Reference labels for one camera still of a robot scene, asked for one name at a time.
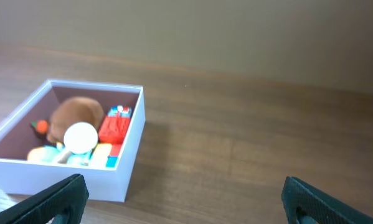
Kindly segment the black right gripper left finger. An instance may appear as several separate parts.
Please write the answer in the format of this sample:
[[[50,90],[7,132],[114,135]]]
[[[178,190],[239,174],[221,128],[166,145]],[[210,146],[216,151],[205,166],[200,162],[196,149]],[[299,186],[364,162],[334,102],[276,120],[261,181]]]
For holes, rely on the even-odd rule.
[[[0,212],[0,224],[79,224],[88,197],[84,176],[74,174]]]

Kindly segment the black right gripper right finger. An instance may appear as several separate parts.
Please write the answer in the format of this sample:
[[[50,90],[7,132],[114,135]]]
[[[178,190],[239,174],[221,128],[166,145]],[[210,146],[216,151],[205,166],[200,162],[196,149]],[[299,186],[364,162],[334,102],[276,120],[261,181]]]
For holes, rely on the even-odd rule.
[[[373,224],[373,218],[297,177],[285,179],[281,200],[289,224]]]

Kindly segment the yellow blue duck toy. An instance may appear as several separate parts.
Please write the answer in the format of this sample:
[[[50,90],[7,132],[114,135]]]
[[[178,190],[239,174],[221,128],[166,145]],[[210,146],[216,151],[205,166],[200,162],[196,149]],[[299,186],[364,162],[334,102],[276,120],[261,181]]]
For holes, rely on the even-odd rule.
[[[56,157],[65,150],[65,146],[58,142],[56,146],[44,145],[31,149],[27,154],[27,161],[33,163],[54,163]],[[68,156],[59,160],[59,164],[67,164],[71,166],[87,166],[90,159],[91,151],[76,154],[70,151]]]

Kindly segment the colourful two-by-two cube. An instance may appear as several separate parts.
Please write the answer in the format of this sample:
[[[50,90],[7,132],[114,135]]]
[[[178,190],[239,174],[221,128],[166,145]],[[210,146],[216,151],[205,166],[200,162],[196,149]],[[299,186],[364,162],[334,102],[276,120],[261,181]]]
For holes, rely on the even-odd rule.
[[[98,143],[88,166],[94,169],[113,168],[120,155],[122,144]]]

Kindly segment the white wooden rattle drum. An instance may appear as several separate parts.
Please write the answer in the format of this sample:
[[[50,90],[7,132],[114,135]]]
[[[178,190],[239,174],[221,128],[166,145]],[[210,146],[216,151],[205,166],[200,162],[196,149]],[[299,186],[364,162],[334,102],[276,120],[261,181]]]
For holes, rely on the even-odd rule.
[[[64,148],[53,158],[53,163],[87,166],[92,150],[98,144],[98,133],[86,122],[71,125],[64,134]]]

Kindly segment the white pink-lined box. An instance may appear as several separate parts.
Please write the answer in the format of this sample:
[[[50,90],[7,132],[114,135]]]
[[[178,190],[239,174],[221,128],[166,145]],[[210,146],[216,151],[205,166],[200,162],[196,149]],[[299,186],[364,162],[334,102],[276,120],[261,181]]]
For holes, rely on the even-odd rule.
[[[91,169],[64,164],[26,161],[27,153],[40,146],[30,123],[46,118],[72,96],[86,96],[112,106],[131,107],[128,132],[113,167]],[[124,202],[138,153],[144,124],[144,88],[138,85],[46,80],[0,123],[0,189],[7,194],[35,195],[56,183],[67,181],[88,192],[90,200]]]

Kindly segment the red toy fire truck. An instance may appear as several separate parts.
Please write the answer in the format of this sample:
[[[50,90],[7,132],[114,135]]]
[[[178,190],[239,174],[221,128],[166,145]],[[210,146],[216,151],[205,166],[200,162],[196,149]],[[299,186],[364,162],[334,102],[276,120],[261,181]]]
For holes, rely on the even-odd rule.
[[[122,144],[130,125],[131,114],[131,107],[112,106],[98,132],[100,142]]]

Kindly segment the brown plush toy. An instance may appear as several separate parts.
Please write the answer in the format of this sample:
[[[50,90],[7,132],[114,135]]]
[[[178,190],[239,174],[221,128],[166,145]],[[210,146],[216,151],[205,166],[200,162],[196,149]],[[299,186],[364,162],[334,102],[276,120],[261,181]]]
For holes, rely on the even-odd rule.
[[[71,125],[86,122],[98,130],[104,118],[105,112],[97,100],[76,96],[62,102],[48,120],[32,121],[30,126],[38,138],[55,144],[57,142],[63,143],[64,134]]]

